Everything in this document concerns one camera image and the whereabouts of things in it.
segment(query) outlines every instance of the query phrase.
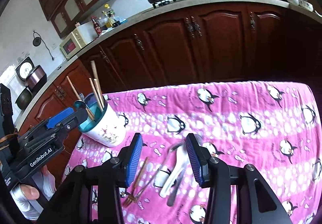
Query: wooden chopstick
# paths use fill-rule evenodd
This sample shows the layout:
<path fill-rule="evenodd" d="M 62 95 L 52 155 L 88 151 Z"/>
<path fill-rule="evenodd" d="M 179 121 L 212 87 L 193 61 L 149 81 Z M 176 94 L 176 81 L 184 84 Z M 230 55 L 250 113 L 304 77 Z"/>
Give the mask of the wooden chopstick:
<path fill-rule="evenodd" d="M 91 87 L 92 87 L 92 90 L 93 90 L 94 96 L 95 96 L 96 101 L 97 101 L 97 105 L 98 105 L 99 109 L 100 109 L 101 111 L 103 111 L 103 107 L 102 107 L 102 104 L 100 103 L 99 96 L 98 96 L 98 94 L 97 94 L 97 92 L 96 92 L 96 89 L 95 89 L 95 86 L 94 86 L 94 84 L 93 84 L 93 80 L 92 80 L 92 78 L 90 78 L 90 83 L 91 83 Z"/>
<path fill-rule="evenodd" d="M 73 89 L 73 92 L 75 93 L 75 95 L 76 95 L 77 99 L 82 100 L 82 99 L 80 98 L 80 96 L 78 95 L 78 92 L 76 91 L 76 89 L 75 89 L 74 85 L 71 83 L 71 80 L 70 80 L 70 78 L 69 78 L 68 76 L 67 76 L 67 80 L 68 80 L 68 82 L 69 82 L 69 84 L 70 84 L 71 88 Z M 95 116 L 94 116 L 94 114 L 92 113 L 92 111 L 91 111 L 89 108 L 86 108 L 86 111 L 87 111 L 87 113 L 88 113 L 88 117 L 90 117 L 90 119 L 93 121 L 93 120 L 95 119 Z"/>
<path fill-rule="evenodd" d="M 103 94 L 102 94 L 102 88 L 101 88 L 100 83 L 99 83 L 99 75 L 97 74 L 95 61 L 91 61 L 91 65 L 92 65 L 94 78 L 97 80 L 97 94 L 99 96 L 99 99 L 100 99 L 100 102 L 101 102 L 102 106 L 104 107 L 105 106 L 105 101 L 104 101 L 104 97 L 103 97 Z"/>

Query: microwave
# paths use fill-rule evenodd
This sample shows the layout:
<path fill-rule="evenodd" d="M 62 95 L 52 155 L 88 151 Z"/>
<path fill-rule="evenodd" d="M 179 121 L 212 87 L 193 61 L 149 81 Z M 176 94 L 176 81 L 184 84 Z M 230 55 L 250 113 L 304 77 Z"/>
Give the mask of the microwave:
<path fill-rule="evenodd" d="M 63 54 L 70 58 L 98 37 L 93 22 L 76 27 L 60 44 Z"/>

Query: fork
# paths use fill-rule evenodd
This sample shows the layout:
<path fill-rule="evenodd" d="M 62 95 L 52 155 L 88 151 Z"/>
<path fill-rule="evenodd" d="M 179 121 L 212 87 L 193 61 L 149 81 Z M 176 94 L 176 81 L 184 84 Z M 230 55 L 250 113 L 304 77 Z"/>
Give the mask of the fork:
<path fill-rule="evenodd" d="M 134 191 L 135 189 L 137 188 L 138 184 L 139 184 L 139 181 L 144 173 L 144 170 L 148 164 L 148 160 L 149 160 L 149 157 L 146 157 L 145 160 L 144 160 L 144 163 L 143 163 L 143 166 L 134 182 L 134 185 L 133 185 L 133 190 L 132 190 L 132 193 L 128 195 L 128 197 L 126 198 L 126 200 L 123 202 L 123 207 L 128 207 L 132 202 L 136 202 L 136 198 L 134 196 Z"/>

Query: penguin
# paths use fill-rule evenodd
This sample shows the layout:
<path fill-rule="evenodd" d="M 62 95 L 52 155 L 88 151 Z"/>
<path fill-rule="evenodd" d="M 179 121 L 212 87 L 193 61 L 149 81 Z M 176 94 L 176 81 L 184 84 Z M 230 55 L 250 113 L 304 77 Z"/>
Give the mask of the penguin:
<path fill-rule="evenodd" d="M 119 188 L 120 191 L 120 197 L 125 198 L 128 195 L 128 192 L 126 191 L 125 188 Z"/>
<path fill-rule="evenodd" d="M 224 154 L 223 152 L 218 151 L 216 146 L 210 142 L 205 142 L 204 144 L 202 144 L 202 147 L 207 148 L 212 157 L 218 158 L 219 155 Z"/>
<path fill-rule="evenodd" d="M 83 147 L 84 147 L 84 140 L 83 138 L 80 138 L 77 142 L 77 149 L 80 150 Z"/>
<path fill-rule="evenodd" d="M 285 92 L 282 92 L 279 89 L 270 85 L 267 86 L 267 90 L 270 96 L 277 101 L 280 107 L 282 107 L 280 102 L 282 100 L 282 94 L 284 94 Z"/>
<path fill-rule="evenodd" d="M 124 113 L 123 113 L 123 115 L 122 114 L 119 114 L 119 119 L 122 120 L 122 124 L 124 125 L 124 127 L 126 125 L 128 125 L 128 118 L 125 116 Z"/>
<path fill-rule="evenodd" d="M 86 169 L 88 169 L 88 167 L 87 167 L 87 160 L 86 160 L 86 159 L 84 159 L 84 160 L 82 161 L 82 165 L 83 165 Z"/>
<path fill-rule="evenodd" d="M 175 115 L 175 118 L 168 117 L 167 130 L 168 132 L 176 132 L 179 134 L 186 128 L 186 124 Z"/>
<path fill-rule="evenodd" d="M 105 151 L 104 156 L 101 159 L 101 162 L 104 163 L 108 161 L 112 157 L 112 154 L 109 153 L 108 151 Z"/>
<path fill-rule="evenodd" d="M 137 101 L 143 106 L 144 111 L 146 111 L 145 106 L 148 105 L 150 100 L 151 99 L 147 98 L 142 92 L 137 95 Z"/>
<path fill-rule="evenodd" d="M 261 127 L 260 121 L 253 115 L 249 113 L 248 115 L 249 116 L 239 116 L 242 121 L 243 134 L 253 133 L 253 135 L 255 135 Z"/>
<path fill-rule="evenodd" d="M 315 120 L 315 116 L 316 116 L 315 111 L 312 110 L 309 106 L 307 106 L 307 105 L 305 105 L 305 106 L 306 106 L 306 108 L 302 108 L 305 122 L 307 124 L 313 123 Z"/>
<path fill-rule="evenodd" d="M 322 170 L 322 165 L 321 165 L 321 160 L 318 158 L 317 161 L 312 164 L 313 171 L 312 171 L 312 177 L 313 181 L 316 181 L 320 178 L 321 170 Z"/>
<path fill-rule="evenodd" d="M 166 170 L 160 170 L 155 179 L 154 179 L 154 186 L 156 188 L 162 188 L 168 177 L 170 176 L 171 171 L 169 169 Z"/>
<path fill-rule="evenodd" d="M 215 98 L 219 98 L 217 95 L 213 95 L 209 90 L 200 88 L 197 90 L 198 98 L 207 105 L 208 109 L 213 112 L 210 105 L 215 102 Z"/>
<path fill-rule="evenodd" d="M 297 149 L 297 147 L 294 147 L 289 141 L 287 140 L 282 140 L 280 142 L 280 151 L 283 155 L 287 156 L 289 158 L 289 162 L 292 163 L 291 161 L 291 156 L 294 155 L 294 150 Z"/>
<path fill-rule="evenodd" d="M 206 216 L 206 209 L 204 205 L 194 205 L 191 207 L 190 219 L 194 224 L 203 224 L 204 218 Z"/>
<path fill-rule="evenodd" d="M 314 214 L 314 212 L 313 212 L 313 213 L 312 213 L 312 216 L 311 216 L 311 217 L 308 217 L 308 218 L 306 219 L 305 224 L 310 224 L 314 217 L 315 217 L 315 214 Z"/>
<path fill-rule="evenodd" d="M 98 201 L 97 193 L 96 193 L 96 190 L 93 189 L 92 204 L 97 203 L 97 201 Z"/>
<path fill-rule="evenodd" d="M 64 175 L 67 176 L 70 173 L 70 166 L 67 166 Z"/>
<path fill-rule="evenodd" d="M 282 203 L 283 208 L 285 209 L 286 213 L 291 216 L 293 214 L 293 210 L 298 208 L 298 206 L 293 206 L 292 202 L 288 199 Z"/>

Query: countertop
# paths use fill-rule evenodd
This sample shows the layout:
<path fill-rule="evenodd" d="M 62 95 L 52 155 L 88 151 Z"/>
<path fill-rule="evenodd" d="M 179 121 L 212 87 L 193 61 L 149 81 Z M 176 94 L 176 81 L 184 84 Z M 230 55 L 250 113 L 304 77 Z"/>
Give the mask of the countertop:
<path fill-rule="evenodd" d="M 284 8 L 289 8 L 294 11 L 297 11 L 299 13 L 302 13 L 306 16 L 311 17 L 312 19 L 316 20 L 317 22 L 322 24 L 322 18 L 318 16 L 314 12 L 310 12 L 302 7 L 281 1 L 281 0 L 182 0 L 180 2 L 171 3 L 165 6 L 162 6 L 160 8 L 149 8 L 145 11 L 142 11 L 136 15 L 131 16 L 128 18 L 128 22 L 120 25 L 119 27 L 114 28 L 110 32 L 105 33 L 104 35 L 101 35 L 99 38 L 97 38 L 95 41 L 91 42 L 89 45 L 84 47 L 81 51 L 79 51 L 76 55 L 74 55 L 69 61 L 62 64 L 61 68 L 59 70 L 54 70 L 47 78 L 46 84 L 40 89 L 40 91 L 36 94 L 36 96 L 32 99 L 31 103 L 28 105 L 28 107 L 25 109 L 25 111 L 20 114 L 15 121 L 15 126 L 19 130 L 22 123 L 26 119 L 27 115 L 33 108 L 34 104 L 38 101 L 38 99 L 41 97 L 41 95 L 45 92 L 45 90 L 54 82 L 54 80 L 70 65 L 72 64 L 78 57 L 80 57 L 82 54 L 86 53 L 88 50 L 102 42 L 103 40 L 107 39 L 108 37 L 114 35 L 117 32 L 120 32 L 121 30 L 124 30 L 136 23 L 139 23 L 143 20 L 149 19 L 151 17 L 157 16 L 159 14 L 163 14 L 169 11 L 190 7 L 194 5 L 199 4 L 206 4 L 206 3 L 223 3 L 223 2 L 249 2 L 249 3 L 266 3 L 271 5 L 276 5 Z"/>

